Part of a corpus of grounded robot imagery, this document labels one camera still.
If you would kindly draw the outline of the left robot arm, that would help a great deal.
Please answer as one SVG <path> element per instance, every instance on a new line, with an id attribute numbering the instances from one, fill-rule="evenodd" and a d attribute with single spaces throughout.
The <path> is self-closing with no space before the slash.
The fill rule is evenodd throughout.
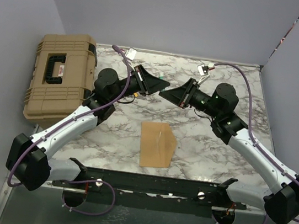
<path id="1" fill-rule="evenodd" d="M 71 187 L 84 184 L 84 166 L 76 159 L 52 162 L 50 159 L 65 144 L 107 120 L 115 111 L 115 102 L 134 93 L 151 95 L 167 88 L 170 83 L 151 75 L 142 65 L 127 68 L 127 77 L 119 79 L 112 68 L 102 69 L 94 82 L 94 89 L 74 112 L 40 133 L 23 133 L 12 142 L 6 161 L 9 170 L 7 184 L 16 177 L 29 191 L 46 181 L 66 180 Z"/>

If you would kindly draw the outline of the brown paper envelope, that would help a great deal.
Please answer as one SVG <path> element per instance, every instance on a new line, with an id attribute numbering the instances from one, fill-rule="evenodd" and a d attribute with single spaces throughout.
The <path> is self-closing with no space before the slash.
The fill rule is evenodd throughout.
<path id="1" fill-rule="evenodd" d="M 159 131 L 162 132 L 158 148 Z M 177 141 L 168 123 L 142 122 L 140 141 L 140 167 L 168 168 L 170 166 Z"/>

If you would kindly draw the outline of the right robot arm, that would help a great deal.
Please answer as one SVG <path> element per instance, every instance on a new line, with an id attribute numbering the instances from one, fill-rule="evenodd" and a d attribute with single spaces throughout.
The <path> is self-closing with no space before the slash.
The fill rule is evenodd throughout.
<path id="1" fill-rule="evenodd" d="M 215 194 L 220 206 L 247 204 L 264 210 L 276 224 L 288 224 L 299 215 L 299 175 L 261 146 L 250 127 L 235 113 L 239 99 L 232 85 L 221 83 L 208 95 L 191 78 L 159 95 L 180 108 L 191 106 L 210 116 L 212 132 L 244 157 L 268 186 L 257 188 L 236 179 L 225 181 Z"/>

